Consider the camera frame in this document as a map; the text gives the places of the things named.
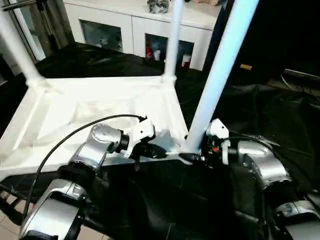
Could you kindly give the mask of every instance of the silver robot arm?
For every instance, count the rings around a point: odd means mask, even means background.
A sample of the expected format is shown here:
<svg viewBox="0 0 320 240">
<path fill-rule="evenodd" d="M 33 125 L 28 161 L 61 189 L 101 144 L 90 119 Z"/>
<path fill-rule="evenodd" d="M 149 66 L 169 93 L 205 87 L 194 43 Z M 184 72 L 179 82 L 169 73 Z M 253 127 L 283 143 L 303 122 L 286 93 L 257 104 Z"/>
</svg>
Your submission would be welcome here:
<svg viewBox="0 0 320 240">
<path fill-rule="evenodd" d="M 155 129 L 148 119 L 139 122 L 128 134 L 106 124 L 94 125 L 68 165 L 59 169 L 63 174 L 51 182 L 23 221 L 19 239 L 76 239 L 81 226 L 82 202 L 106 154 L 123 151 L 124 158 L 129 158 L 136 144 L 153 137 Z"/>
<path fill-rule="evenodd" d="M 209 125 L 206 134 L 221 142 L 222 162 L 228 161 L 229 131 L 216 119 Z M 266 146 L 252 141 L 240 140 L 236 154 L 238 163 L 252 171 L 260 185 L 266 203 L 273 210 L 275 239 L 318 240 L 320 238 L 320 212 L 306 196 L 298 194 L 289 171 Z"/>
</svg>

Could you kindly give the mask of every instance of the white cabinet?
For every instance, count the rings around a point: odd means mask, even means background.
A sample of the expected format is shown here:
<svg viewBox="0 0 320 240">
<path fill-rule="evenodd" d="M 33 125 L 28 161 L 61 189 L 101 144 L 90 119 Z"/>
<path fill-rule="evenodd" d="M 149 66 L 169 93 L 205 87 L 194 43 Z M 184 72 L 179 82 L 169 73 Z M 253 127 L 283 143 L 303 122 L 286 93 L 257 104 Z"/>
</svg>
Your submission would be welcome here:
<svg viewBox="0 0 320 240">
<path fill-rule="evenodd" d="M 132 27 L 135 55 L 146 57 L 146 45 L 150 45 L 153 52 L 160 49 L 162 53 L 160 60 L 165 59 L 170 23 L 133 16 Z M 189 55 L 191 56 L 190 68 L 202 70 L 211 34 L 210 30 L 181 25 L 178 64 L 182 63 L 183 55 Z"/>
<path fill-rule="evenodd" d="M 63 0 L 76 42 L 164 61 L 173 11 L 152 14 L 144 0 Z M 202 70 L 220 6 L 185 3 L 178 64 Z"/>
<path fill-rule="evenodd" d="M 76 42 L 134 53 L 130 15 L 71 4 L 65 9 Z"/>
</svg>

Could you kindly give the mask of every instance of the black tarp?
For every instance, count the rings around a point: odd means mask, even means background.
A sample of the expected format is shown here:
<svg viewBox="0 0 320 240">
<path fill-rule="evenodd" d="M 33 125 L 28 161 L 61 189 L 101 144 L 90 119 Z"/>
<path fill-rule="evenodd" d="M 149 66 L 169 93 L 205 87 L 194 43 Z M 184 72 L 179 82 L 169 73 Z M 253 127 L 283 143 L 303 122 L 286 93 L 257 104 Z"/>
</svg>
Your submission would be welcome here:
<svg viewBox="0 0 320 240">
<path fill-rule="evenodd" d="M 131 77 L 161 75 L 164 65 L 144 58 L 85 44 L 72 44 L 37 63 L 46 78 Z M 208 73 L 178 69 L 176 92 L 187 127 L 196 111 Z M 320 188 L 320 105 L 307 93 L 254 84 L 231 74 L 213 118 L 233 133 L 261 135 L 274 148 L 301 191 Z M 14 114 L 27 87 L 22 75 L 0 87 L 0 133 Z M 110 189 L 99 192 L 100 207 L 87 208 L 85 224 L 115 240 L 133 239 L 264 239 L 263 196 L 244 167 L 231 164 L 205 169 L 180 161 L 105 167 Z M 11 176 L 2 184 L 25 197 L 32 175 Z M 56 173 L 44 173 L 35 201 Z"/>
</svg>

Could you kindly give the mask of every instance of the tiled floor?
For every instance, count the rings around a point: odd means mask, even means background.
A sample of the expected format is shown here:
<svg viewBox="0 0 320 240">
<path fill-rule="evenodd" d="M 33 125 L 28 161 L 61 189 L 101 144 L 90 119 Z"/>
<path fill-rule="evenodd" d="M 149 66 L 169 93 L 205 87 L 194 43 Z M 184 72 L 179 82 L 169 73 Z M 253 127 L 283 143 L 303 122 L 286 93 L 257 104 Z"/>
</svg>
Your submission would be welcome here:
<svg viewBox="0 0 320 240">
<path fill-rule="evenodd" d="M 7 198 L 8 203 L 12 203 L 16 198 L 12 195 L 10 195 Z M 17 209 L 19 212 L 23 212 L 25 207 L 25 201 L 21 201 L 15 209 Z M 0 211 L 0 239 L 3 240 L 18 240 L 18 234 L 19 234 L 20 227 L 15 225 L 12 221 L 9 220 L 9 218 L 4 215 Z M 77 238 L 77 240 L 111 240 L 106 235 L 103 235 L 100 232 L 97 232 L 95 230 L 92 230 L 86 226 L 81 226 L 80 234 Z"/>
</svg>

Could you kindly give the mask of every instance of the white pole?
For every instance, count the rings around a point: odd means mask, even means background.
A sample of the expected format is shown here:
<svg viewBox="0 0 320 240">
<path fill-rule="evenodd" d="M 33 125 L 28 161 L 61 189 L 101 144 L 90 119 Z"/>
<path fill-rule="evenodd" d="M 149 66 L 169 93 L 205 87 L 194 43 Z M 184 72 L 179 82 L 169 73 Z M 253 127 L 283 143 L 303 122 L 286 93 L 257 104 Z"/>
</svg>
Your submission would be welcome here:
<svg viewBox="0 0 320 240">
<path fill-rule="evenodd" d="M 9 16 L 6 16 L 5 14 L 6 13 L 0 8 L 0 35 L 18 63 L 20 70 L 23 72 L 27 84 L 29 86 L 33 85 L 44 78 L 39 74 L 32 62 L 15 26 L 8 21 L 7 18 L 9 18 Z"/>
<path fill-rule="evenodd" d="M 179 33 L 183 4 L 184 0 L 174 0 L 171 33 L 166 48 L 164 81 L 174 82 L 176 80 L 175 72 L 179 48 Z"/>
<path fill-rule="evenodd" d="M 259 0 L 234 1 L 188 137 L 182 148 L 183 152 L 199 152 L 201 141 L 235 63 L 258 2 Z"/>
</svg>

